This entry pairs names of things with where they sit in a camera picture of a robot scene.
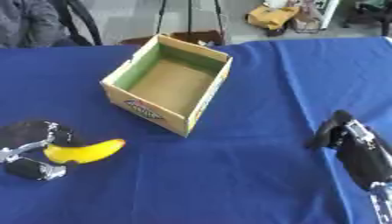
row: white object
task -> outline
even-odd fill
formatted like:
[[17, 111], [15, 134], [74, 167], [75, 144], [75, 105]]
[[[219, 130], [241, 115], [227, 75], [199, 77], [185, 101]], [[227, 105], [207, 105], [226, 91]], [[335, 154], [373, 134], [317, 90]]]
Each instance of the white object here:
[[312, 7], [312, 13], [322, 21], [321, 29], [326, 29], [328, 25], [331, 23], [333, 14], [335, 14], [335, 11], [338, 8], [340, 0], [330, 0], [329, 2], [325, 0], [314, 0], [315, 4], [318, 2], [325, 2], [327, 6], [325, 7], [324, 10], [322, 10], [322, 9], [317, 9], [318, 6], [315, 5], [314, 7]]
[[265, 0], [264, 3], [267, 4], [270, 8], [277, 9], [286, 6], [287, 0]]

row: banana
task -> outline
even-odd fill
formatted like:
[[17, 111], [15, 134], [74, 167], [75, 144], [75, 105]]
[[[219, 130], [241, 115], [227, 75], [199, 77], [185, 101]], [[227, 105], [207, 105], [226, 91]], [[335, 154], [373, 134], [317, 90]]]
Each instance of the banana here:
[[44, 154], [49, 160], [57, 164], [70, 161], [86, 164], [107, 158], [119, 151], [124, 145], [125, 141], [122, 139], [112, 139], [83, 147], [59, 147], [49, 144], [44, 149]]

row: yellow bag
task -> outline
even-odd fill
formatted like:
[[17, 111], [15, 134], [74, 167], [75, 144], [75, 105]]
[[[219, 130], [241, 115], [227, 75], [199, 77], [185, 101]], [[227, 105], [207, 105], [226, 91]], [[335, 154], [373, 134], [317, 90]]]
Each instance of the yellow bag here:
[[284, 23], [289, 21], [299, 13], [299, 7], [283, 7], [281, 9], [271, 9], [265, 5], [261, 5], [252, 10], [246, 19], [251, 25], [276, 30], [281, 28]]

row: gray floor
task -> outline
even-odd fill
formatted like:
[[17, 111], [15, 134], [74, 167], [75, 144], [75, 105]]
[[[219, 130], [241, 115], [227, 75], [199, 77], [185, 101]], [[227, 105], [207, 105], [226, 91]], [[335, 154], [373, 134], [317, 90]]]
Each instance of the gray floor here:
[[[162, 0], [82, 0], [98, 24], [103, 42], [113, 45], [122, 39], [150, 36], [155, 33], [158, 23], [158, 9]], [[187, 23], [186, 0], [167, 0], [162, 32], [185, 31]], [[261, 0], [220, 0], [227, 30], [227, 42], [238, 44], [246, 41], [268, 39], [261, 29], [243, 21], [245, 13], [261, 3]], [[380, 33], [378, 24], [354, 25], [350, 29], [340, 28], [344, 4], [326, 31], [318, 34], [297, 34], [287, 31], [276, 39], [309, 39], [332, 37], [366, 37]], [[195, 30], [217, 29], [214, 14], [214, 0], [193, 0]], [[81, 22], [77, 22], [82, 33], [87, 33]]]

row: box label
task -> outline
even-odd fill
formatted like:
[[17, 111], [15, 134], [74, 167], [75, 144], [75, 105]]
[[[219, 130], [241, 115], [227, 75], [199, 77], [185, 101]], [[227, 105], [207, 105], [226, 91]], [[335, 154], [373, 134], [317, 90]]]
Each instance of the box label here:
[[152, 109], [147, 108], [142, 101], [128, 100], [125, 101], [135, 113], [148, 119], [164, 119], [161, 115], [155, 113]]

